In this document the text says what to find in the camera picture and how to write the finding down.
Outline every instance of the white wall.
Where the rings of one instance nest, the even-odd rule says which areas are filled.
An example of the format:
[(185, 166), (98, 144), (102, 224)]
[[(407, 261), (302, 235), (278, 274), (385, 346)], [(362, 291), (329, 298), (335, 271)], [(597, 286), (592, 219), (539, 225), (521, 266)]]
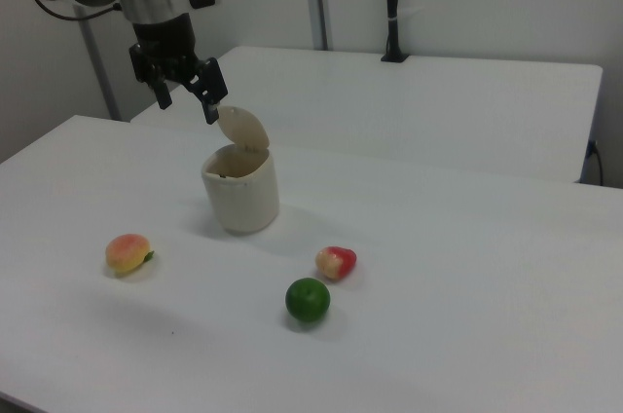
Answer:
[[(219, 57), (241, 45), (314, 47), (308, 0), (224, 0), (192, 13), (191, 19), (201, 58)], [(135, 43), (131, 25), (116, 13), (95, 20), (92, 29), (122, 117), (129, 120), (155, 102), (147, 86), (134, 78), (128, 55)]]
[[(73, 115), (108, 110), (77, 23), (0, 0), (0, 162)], [(55, 8), (72, 15), (68, 6)]]
[[(326, 0), (330, 46), (385, 51), (385, 0)], [(404, 51), (593, 63), (604, 68), (594, 126), (606, 185), (623, 187), (623, 0), (400, 0)], [(589, 179), (597, 180), (594, 162)]]

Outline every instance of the green lime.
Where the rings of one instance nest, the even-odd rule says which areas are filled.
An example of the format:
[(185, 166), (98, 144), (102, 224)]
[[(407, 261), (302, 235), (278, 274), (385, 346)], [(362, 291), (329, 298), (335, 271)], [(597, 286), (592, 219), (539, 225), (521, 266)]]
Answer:
[(315, 322), (329, 309), (331, 295), (323, 282), (300, 279), (293, 282), (285, 293), (288, 313), (301, 322)]

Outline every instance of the toy peach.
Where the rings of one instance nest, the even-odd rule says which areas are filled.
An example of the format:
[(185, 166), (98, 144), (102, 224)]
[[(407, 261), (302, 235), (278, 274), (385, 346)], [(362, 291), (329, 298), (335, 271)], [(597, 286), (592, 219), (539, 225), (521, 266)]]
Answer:
[(141, 235), (121, 235), (106, 246), (106, 264), (118, 274), (135, 269), (153, 255), (149, 241)]

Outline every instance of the container lid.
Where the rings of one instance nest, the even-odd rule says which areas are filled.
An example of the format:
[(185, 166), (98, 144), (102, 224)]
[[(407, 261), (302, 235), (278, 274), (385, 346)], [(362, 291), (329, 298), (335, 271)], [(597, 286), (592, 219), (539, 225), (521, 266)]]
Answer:
[(236, 106), (220, 106), (218, 113), (219, 128), (239, 148), (250, 152), (269, 148), (269, 137), (264, 126), (249, 111)]

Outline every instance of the white cup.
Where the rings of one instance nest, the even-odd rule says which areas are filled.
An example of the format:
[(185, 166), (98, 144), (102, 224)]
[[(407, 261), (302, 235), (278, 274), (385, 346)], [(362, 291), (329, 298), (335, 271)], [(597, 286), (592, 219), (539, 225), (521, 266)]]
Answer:
[(216, 219), (228, 231), (259, 231), (279, 213), (275, 161), (268, 149), (223, 147), (203, 164), (202, 179)]

